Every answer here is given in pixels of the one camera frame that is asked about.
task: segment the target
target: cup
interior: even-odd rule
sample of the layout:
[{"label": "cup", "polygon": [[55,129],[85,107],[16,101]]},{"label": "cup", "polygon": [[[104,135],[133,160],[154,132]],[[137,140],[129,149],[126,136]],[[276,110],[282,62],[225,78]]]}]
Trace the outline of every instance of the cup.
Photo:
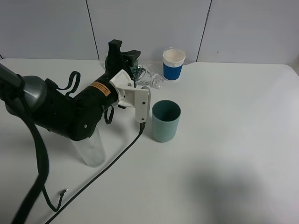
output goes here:
[{"label": "cup", "polygon": [[175,81],[179,78],[186,55],[178,49],[168,49],[163,53],[164,78]]},{"label": "cup", "polygon": [[173,101],[161,100],[152,108],[153,137],[159,142],[167,142],[176,134],[181,108]]}]

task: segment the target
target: black strap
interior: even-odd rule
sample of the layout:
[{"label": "black strap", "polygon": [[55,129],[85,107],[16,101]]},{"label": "black strap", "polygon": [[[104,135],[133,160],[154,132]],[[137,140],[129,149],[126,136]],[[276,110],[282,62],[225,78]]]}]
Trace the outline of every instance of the black strap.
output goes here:
[{"label": "black strap", "polygon": [[74,93],[77,90],[77,88],[79,86],[79,83],[80,83],[81,74],[77,71],[73,71],[70,74],[69,83],[67,84],[67,86],[64,89],[61,89],[61,88],[57,87],[58,90],[68,90],[71,87],[71,85],[73,85],[73,81],[74,81],[75,76],[76,76],[76,82],[74,84],[74,87],[72,88],[72,90],[68,91],[65,94],[66,97],[68,97],[71,93]]},{"label": "black strap", "polygon": [[104,112],[104,120],[106,122],[107,125],[110,125],[111,122],[112,122],[112,118],[113,118],[113,115],[114,115],[114,108],[113,106],[111,105],[111,112],[110,112],[110,116],[109,116],[109,119],[108,119],[108,109]]}]

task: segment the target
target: clear glass bottle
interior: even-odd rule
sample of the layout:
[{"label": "clear glass bottle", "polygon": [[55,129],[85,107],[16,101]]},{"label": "clear glass bottle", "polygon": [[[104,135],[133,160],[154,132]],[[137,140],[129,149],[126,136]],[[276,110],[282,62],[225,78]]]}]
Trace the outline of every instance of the clear glass bottle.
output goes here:
[{"label": "clear glass bottle", "polygon": [[81,141],[72,141],[74,147],[89,167],[98,167],[106,159],[106,153],[100,137],[98,127],[90,138]]},{"label": "clear glass bottle", "polygon": [[132,69],[137,85],[149,85],[152,88],[161,89],[164,78],[152,71],[148,66],[138,65]]}]

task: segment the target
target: white table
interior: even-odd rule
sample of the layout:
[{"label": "white table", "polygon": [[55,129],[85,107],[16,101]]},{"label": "white table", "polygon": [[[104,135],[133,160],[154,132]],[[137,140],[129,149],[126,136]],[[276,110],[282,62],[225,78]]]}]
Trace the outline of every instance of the white table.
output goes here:
[{"label": "white table", "polygon": [[[98,61],[4,59],[23,76],[65,87],[81,72],[78,91],[103,73]],[[286,65],[192,63],[178,82],[152,90],[152,104],[170,99],[182,115],[167,143],[144,135],[77,197],[54,224],[298,224],[299,77]],[[0,223],[9,223],[36,176],[28,129],[0,104]],[[138,134],[134,109],[100,122],[107,162]],[[46,188],[70,198],[102,168],[86,166],[69,140],[39,128],[50,157]],[[42,194],[28,224],[53,215]]]}]

